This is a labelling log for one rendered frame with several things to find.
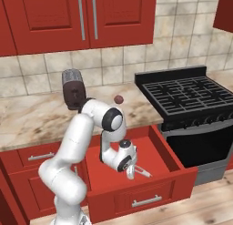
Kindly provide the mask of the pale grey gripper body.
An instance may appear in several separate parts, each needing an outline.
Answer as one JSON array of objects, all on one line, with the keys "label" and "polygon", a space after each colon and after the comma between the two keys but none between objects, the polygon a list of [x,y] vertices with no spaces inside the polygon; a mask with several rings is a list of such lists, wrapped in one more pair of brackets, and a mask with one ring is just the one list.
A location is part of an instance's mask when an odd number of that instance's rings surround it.
[{"label": "pale grey gripper body", "polygon": [[128,179],[134,179],[135,178],[135,166],[133,164],[131,164],[127,168],[127,178]]}]

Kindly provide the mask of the red open drawer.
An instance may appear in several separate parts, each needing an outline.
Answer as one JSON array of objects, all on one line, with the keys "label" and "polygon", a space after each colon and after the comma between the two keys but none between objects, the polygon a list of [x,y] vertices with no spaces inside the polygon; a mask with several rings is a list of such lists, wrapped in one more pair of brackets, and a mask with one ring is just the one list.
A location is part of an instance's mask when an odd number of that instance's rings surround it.
[{"label": "red open drawer", "polygon": [[[132,128],[127,138],[137,146],[137,164],[151,174],[136,174],[130,180],[124,172],[116,172],[99,160],[100,137],[92,137],[86,153],[89,180],[87,203],[90,219],[97,223],[141,210],[147,210],[191,195],[197,177],[196,167],[186,169],[155,125]],[[135,200],[162,200],[132,208]]]}]

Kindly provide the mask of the red closed drawer front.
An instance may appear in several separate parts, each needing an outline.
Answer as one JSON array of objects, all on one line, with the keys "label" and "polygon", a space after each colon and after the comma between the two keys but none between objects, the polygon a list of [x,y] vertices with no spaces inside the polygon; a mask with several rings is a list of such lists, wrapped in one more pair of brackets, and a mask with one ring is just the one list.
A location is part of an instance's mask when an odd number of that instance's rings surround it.
[{"label": "red closed drawer front", "polygon": [[25,167],[25,166],[38,165],[42,163],[43,161],[50,159],[50,158],[46,158],[46,159],[28,161],[29,157],[44,155],[49,152],[53,152],[56,154],[59,147],[60,147],[60,142],[55,142],[55,143],[37,145],[37,146],[29,147],[29,148],[20,148],[17,152],[18,152],[19,158],[21,159],[23,163],[23,166]]}]

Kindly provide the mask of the black oven door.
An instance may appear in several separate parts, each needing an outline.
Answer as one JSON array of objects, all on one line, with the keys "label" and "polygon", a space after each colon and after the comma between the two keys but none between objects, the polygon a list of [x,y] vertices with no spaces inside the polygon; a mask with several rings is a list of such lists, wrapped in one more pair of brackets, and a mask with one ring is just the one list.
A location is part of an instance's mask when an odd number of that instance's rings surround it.
[{"label": "black oven door", "polygon": [[188,169],[198,168],[195,185],[223,178],[233,151],[233,125],[200,134],[168,136],[167,143]]}]

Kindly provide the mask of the black stove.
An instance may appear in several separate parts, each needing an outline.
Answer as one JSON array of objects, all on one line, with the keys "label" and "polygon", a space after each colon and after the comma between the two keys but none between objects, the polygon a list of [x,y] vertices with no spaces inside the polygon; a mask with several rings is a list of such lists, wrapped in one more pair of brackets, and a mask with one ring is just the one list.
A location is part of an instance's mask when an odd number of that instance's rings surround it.
[{"label": "black stove", "polygon": [[160,132],[233,119],[233,92],[205,66],[136,73],[135,84],[163,118]]}]

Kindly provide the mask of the red base cupboard door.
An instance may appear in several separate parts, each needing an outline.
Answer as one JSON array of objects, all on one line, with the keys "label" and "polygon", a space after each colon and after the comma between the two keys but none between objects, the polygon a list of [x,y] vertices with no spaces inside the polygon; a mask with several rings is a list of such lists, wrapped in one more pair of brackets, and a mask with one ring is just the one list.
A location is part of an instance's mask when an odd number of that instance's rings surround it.
[{"label": "red base cupboard door", "polygon": [[39,178],[38,166],[24,166],[15,160],[8,176],[29,220],[56,213],[55,194]]}]

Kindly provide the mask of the red base cupboard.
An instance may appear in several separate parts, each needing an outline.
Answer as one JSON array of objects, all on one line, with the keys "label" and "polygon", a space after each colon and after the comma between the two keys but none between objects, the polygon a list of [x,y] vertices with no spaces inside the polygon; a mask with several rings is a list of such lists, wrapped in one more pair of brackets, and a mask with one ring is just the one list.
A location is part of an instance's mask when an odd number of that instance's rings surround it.
[{"label": "red base cupboard", "polygon": [[0,169],[0,225],[28,225]]},{"label": "red base cupboard", "polygon": [[233,153],[232,153],[232,155],[231,155],[231,157],[229,159],[226,170],[231,170],[231,169],[233,169]]}]

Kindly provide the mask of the dark brown toaster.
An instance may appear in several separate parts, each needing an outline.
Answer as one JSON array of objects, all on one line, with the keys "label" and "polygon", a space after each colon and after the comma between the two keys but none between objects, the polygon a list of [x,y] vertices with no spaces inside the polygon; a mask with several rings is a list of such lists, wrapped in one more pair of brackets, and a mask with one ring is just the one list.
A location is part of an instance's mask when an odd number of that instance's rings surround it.
[{"label": "dark brown toaster", "polygon": [[67,69],[62,73],[64,101],[69,110],[78,110],[86,99],[86,89],[81,72]]}]

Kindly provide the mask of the red wall cupboard door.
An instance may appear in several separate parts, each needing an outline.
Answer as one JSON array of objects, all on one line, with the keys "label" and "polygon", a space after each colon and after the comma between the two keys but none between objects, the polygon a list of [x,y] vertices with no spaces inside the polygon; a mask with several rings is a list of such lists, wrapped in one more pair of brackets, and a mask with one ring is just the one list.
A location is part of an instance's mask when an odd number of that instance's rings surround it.
[{"label": "red wall cupboard door", "polygon": [[0,0],[0,56],[15,55],[15,43],[6,16],[4,1]]},{"label": "red wall cupboard door", "polygon": [[89,48],[86,0],[82,40],[78,0],[3,0],[19,55]]},{"label": "red wall cupboard door", "polygon": [[92,48],[153,42],[156,0],[96,0],[98,39],[95,40],[92,0],[86,0]]}]

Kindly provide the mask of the red wall cupboard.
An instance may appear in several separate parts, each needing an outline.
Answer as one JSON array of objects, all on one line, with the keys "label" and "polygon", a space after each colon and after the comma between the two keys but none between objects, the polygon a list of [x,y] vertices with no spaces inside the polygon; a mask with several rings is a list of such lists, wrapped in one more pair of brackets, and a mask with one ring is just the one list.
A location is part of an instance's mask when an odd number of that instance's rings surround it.
[{"label": "red wall cupboard", "polygon": [[213,26],[217,29],[233,33],[233,0],[218,0]]}]

